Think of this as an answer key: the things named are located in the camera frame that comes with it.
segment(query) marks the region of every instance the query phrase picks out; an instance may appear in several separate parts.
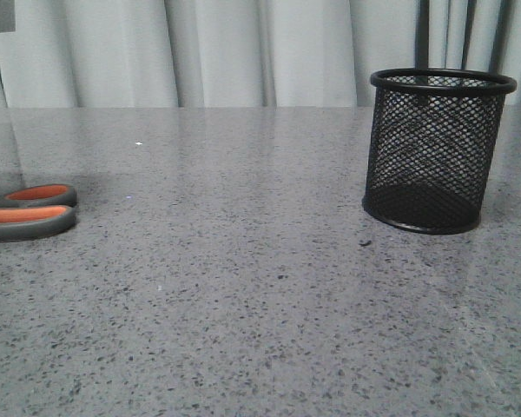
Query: black mesh pen holder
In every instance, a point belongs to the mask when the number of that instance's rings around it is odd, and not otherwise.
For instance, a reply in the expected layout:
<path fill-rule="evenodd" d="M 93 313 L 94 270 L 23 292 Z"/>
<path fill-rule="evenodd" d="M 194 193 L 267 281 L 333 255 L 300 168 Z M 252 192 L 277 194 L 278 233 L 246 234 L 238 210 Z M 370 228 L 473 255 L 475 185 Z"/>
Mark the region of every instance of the black mesh pen holder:
<path fill-rule="evenodd" d="M 455 69 L 388 69 L 376 86 L 363 207 L 433 235 L 475 228 L 505 95 L 515 80 Z"/>

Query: curtain fold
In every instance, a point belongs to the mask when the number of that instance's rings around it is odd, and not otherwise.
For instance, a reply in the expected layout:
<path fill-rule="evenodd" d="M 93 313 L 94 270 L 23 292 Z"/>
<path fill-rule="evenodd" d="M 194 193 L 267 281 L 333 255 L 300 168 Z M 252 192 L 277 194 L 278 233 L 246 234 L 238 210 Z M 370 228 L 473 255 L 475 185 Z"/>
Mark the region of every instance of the curtain fold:
<path fill-rule="evenodd" d="M 18 0 L 0 107 L 370 105 L 417 56 L 521 103 L 521 0 Z"/>

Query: table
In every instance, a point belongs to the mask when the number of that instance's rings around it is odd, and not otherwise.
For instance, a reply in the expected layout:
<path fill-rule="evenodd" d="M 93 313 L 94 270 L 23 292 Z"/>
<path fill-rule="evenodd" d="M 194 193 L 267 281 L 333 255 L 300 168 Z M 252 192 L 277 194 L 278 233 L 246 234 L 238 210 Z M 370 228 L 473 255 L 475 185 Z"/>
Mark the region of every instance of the table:
<path fill-rule="evenodd" d="M 0 109 L 0 416 L 521 417 L 521 106 L 480 226 L 361 205 L 372 109 Z"/>

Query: metal mesh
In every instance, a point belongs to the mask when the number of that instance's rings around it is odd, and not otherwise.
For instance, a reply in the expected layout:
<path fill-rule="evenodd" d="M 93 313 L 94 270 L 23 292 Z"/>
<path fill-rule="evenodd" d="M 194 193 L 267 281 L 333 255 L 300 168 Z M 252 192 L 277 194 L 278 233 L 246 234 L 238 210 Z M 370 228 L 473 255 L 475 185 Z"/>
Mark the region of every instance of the metal mesh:
<path fill-rule="evenodd" d="M 394 76 L 403 84 L 476 87 L 455 76 Z M 364 206 L 371 215 L 425 233 L 478 222 L 505 95 L 432 96 L 378 87 Z"/>

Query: granite countertop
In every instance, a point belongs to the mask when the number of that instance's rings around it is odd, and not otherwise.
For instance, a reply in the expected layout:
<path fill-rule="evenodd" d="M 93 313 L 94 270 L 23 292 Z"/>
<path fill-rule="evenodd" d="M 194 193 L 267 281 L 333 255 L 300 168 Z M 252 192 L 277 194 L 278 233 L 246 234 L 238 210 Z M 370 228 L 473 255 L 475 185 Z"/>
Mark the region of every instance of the granite countertop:
<path fill-rule="evenodd" d="M 521 106 L 480 226 L 361 205 L 372 109 L 0 109 L 0 416 L 521 417 Z"/>

